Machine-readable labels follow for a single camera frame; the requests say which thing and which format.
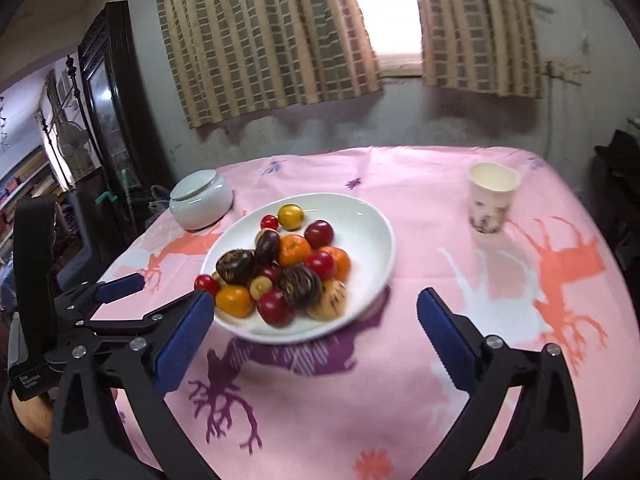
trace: small orange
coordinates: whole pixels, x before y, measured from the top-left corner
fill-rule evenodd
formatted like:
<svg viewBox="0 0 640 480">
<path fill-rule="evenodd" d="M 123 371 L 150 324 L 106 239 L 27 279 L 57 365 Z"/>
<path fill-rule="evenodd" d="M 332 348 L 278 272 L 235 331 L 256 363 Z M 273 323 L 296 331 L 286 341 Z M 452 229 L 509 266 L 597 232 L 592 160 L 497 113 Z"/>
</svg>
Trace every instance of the small orange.
<svg viewBox="0 0 640 480">
<path fill-rule="evenodd" d="M 222 287 L 216 294 L 216 307 L 234 317 L 247 317 L 254 311 L 249 289 L 242 285 Z"/>
<path fill-rule="evenodd" d="M 280 254 L 278 264 L 281 267 L 304 262 L 312 253 L 309 242 L 300 235 L 286 235 L 280 240 Z"/>
<path fill-rule="evenodd" d="M 349 255 L 341 248 L 331 245 L 320 247 L 318 251 L 324 251 L 334 257 L 335 263 L 338 266 L 338 272 L 335 273 L 334 278 L 340 282 L 344 282 L 351 270 L 351 259 Z"/>
</svg>

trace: orange deer pattern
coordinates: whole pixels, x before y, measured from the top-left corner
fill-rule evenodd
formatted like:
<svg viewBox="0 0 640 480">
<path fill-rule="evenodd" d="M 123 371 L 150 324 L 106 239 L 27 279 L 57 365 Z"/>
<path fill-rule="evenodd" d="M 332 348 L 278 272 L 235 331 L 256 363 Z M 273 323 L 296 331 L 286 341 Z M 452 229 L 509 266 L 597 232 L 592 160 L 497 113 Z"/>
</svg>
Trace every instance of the orange deer pattern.
<svg viewBox="0 0 640 480">
<path fill-rule="evenodd" d="M 356 460 L 353 470 L 356 472 L 358 480 L 386 480 L 394 471 L 386 455 L 386 450 L 363 451 L 360 458 Z"/>
<path fill-rule="evenodd" d="M 246 213 L 246 210 L 242 211 L 242 216 L 245 216 Z M 151 254 L 146 269 L 138 271 L 144 277 L 146 286 L 150 286 L 153 292 L 158 291 L 162 278 L 160 264 L 170 254 L 183 254 L 184 256 L 204 256 L 207 254 L 212 245 L 222 236 L 219 229 L 220 222 L 217 222 L 206 233 L 185 231 L 183 235 L 165 245 L 158 254 Z"/>
<path fill-rule="evenodd" d="M 527 239 L 540 256 L 540 288 L 546 296 L 546 301 L 534 300 L 533 304 L 552 329 L 544 338 L 554 340 L 562 347 L 574 373 L 578 375 L 578 365 L 585 359 L 587 346 L 579 325 L 586 324 L 597 332 L 600 348 L 606 347 L 608 336 L 596 320 L 590 316 L 578 316 L 566 306 L 562 286 L 602 274 L 605 264 L 598 252 L 598 237 L 585 242 L 581 232 L 571 222 L 558 216 L 551 218 L 567 224 L 572 229 L 575 247 L 554 251 L 545 224 L 539 218 L 534 218 L 534 221 L 542 232 L 542 243 L 538 243 L 515 222 L 510 221 L 510 224 Z"/>
</svg>

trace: jar lid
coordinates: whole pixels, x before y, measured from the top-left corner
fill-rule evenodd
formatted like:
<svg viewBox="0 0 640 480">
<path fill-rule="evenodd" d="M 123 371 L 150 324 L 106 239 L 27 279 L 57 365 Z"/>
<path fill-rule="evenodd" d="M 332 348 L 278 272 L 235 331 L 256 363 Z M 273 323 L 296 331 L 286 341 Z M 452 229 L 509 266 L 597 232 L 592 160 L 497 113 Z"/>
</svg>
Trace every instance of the jar lid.
<svg viewBox="0 0 640 480">
<path fill-rule="evenodd" d="M 172 200 L 186 200 L 205 189 L 216 177 L 216 170 L 200 170 L 187 175 L 171 191 Z"/>
</svg>

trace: pink tablecloth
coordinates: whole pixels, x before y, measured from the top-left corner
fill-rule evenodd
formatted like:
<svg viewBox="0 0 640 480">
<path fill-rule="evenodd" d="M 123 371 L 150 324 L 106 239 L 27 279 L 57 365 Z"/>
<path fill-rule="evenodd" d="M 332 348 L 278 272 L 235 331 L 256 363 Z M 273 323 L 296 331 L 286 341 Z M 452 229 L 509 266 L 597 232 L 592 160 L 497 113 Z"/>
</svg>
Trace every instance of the pink tablecloth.
<svg viewBox="0 0 640 480">
<path fill-rule="evenodd" d="M 508 235 L 479 248 L 466 220 L 465 176 L 481 160 L 518 170 L 523 184 Z M 262 158 L 220 173 L 236 194 L 234 209 L 197 234 L 163 215 L 106 274 L 143 269 L 146 289 L 102 307 L 98 319 L 137 318 L 189 292 L 225 229 L 286 196 L 360 197 L 387 216 L 398 240 L 388 294 L 341 332 L 270 348 L 210 329 L 166 402 L 223 479 L 411 478 L 467 399 L 417 322 L 415 300 L 426 286 L 512 346 L 561 345 L 582 417 L 585 473 L 620 433 L 640 397 L 632 305 L 590 216 L 538 157 L 508 148 L 364 148 Z M 514 392 L 478 463 L 497 449 L 515 400 Z M 139 456 L 156 464 L 124 396 L 118 405 Z"/>
</svg>

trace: paper cup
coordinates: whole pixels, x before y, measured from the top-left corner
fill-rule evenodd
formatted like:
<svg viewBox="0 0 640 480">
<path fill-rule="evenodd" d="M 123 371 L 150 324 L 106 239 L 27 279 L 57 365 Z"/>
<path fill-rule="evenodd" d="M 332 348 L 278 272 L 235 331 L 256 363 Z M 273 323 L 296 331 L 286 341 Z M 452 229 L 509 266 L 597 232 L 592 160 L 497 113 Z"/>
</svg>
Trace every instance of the paper cup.
<svg viewBox="0 0 640 480">
<path fill-rule="evenodd" d="M 522 181 L 520 174 L 495 162 L 480 162 L 471 167 L 468 179 L 471 227 L 483 235 L 499 233 L 509 214 L 513 195 Z"/>
</svg>

